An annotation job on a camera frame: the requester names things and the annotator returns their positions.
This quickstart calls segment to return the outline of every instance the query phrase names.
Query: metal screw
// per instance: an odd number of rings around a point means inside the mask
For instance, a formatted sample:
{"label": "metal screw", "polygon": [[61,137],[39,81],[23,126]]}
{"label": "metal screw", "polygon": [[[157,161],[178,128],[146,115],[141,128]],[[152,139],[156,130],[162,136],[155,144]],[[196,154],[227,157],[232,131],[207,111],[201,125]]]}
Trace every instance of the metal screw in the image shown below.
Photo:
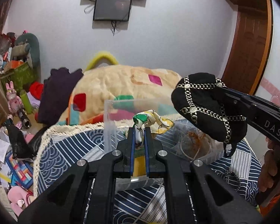
{"label": "metal screw", "polygon": [[113,156],[119,156],[121,154],[121,151],[120,150],[114,150],[113,152],[112,152],[112,155]]}
{"label": "metal screw", "polygon": [[77,161],[77,165],[80,166],[80,167],[84,166],[85,164],[86,164],[85,159],[80,159],[80,160]]}
{"label": "metal screw", "polygon": [[201,161],[200,159],[196,159],[193,161],[194,165],[197,167],[200,167],[203,165],[203,161]]}
{"label": "metal screw", "polygon": [[160,151],[158,151],[158,154],[160,156],[167,156],[168,153],[165,150],[160,150]]}

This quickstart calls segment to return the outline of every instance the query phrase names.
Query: blue patterned tablecloth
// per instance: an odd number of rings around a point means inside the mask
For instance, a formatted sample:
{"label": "blue patterned tablecloth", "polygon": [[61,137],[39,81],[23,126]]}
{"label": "blue patterned tablecloth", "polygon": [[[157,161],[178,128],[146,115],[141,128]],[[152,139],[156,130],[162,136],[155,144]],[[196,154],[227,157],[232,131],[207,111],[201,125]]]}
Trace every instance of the blue patterned tablecloth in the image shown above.
{"label": "blue patterned tablecloth", "polygon": [[[172,131],[158,135],[164,149],[172,151]],[[92,159],[103,156],[103,130],[91,130],[72,137],[52,137],[42,152],[38,177],[38,193],[46,190],[64,171],[86,154]],[[257,179],[261,164],[245,141],[241,141],[232,158],[221,158],[210,165],[219,175],[231,170],[241,181],[239,194],[255,204]],[[165,191],[162,184],[119,191],[115,195],[113,223],[167,223]]]}

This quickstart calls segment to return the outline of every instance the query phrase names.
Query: black plastic bag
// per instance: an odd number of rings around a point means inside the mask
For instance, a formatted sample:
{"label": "black plastic bag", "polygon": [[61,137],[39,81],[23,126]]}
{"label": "black plastic bag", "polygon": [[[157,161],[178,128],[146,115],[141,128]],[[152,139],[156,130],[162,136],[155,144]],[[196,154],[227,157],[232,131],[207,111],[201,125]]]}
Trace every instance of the black plastic bag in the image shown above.
{"label": "black plastic bag", "polygon": [[33,158],[23,133],[14,125],[7,126],[8,137],[13,149],[13,159]]}
{"label": "black plastic bag", "polygon": [[28,146],[32,152],[33,156],[37,155],[39,146],[41,144],[41,136],[45,133],[45,131],[48,129],[49,127],[46,126],[42,129],[40,129],[35,136],[31,139],[31,141],[28,143]]}

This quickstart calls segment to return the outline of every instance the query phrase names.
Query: door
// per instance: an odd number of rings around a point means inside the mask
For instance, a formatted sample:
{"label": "door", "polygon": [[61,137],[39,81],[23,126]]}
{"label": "door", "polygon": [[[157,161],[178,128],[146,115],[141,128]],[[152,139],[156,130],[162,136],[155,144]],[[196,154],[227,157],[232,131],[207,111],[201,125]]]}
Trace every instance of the door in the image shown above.
{"label": "door", "polygon": [[222,77],[227,87],[251,93],[267,40],[267,13],[239,7],[230,56]]}

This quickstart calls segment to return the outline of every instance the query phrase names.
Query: pink bunny toy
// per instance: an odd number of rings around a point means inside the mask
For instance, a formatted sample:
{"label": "pink bunny toy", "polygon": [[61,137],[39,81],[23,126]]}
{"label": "pink bunny toy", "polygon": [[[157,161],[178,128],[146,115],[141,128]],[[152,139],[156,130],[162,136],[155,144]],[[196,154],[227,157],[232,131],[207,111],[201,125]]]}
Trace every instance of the pink bunny toy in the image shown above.
{"label": "pink bunny toy", "polygon": [[8,100],[8,109],[12,114],[16,114],[19,109],[23,108],[22,100],[17,96],[12,81],[10,81],[10,85],[6,83],[5,86],[7,89],[6,97]]}

